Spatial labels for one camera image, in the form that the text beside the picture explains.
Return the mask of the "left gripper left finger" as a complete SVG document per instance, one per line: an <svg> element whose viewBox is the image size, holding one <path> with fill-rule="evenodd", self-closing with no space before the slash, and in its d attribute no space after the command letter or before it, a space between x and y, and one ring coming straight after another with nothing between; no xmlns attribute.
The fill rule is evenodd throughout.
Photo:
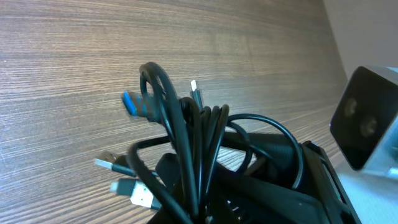
<svg viewBox="0 0 398 224"><path fill-rule="evenodd" d="M183 193L182 181L180 178L180 165L177 155L166 153L155 167L156 173L171 197L178 203L180 210L177 213L170 212L169 209L162 207L163 200L158 200L157 194L154 198L160 204L159 211L149 220L149 223L186 223L187 222L187 206L185 205L185 197Z"/></svg>

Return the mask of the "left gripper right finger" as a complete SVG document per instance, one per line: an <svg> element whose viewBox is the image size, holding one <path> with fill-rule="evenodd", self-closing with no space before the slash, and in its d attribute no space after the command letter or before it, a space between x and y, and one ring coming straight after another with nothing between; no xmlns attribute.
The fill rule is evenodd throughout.
<svg viewBox="0 0 398 224"><path fill-rule="evenodd" d="M258 156L247 170L217 164L214 172L215 223L359 223L324 149L305 141L297 150L283 134L228 132L222 145L250 149Z"/></svg>

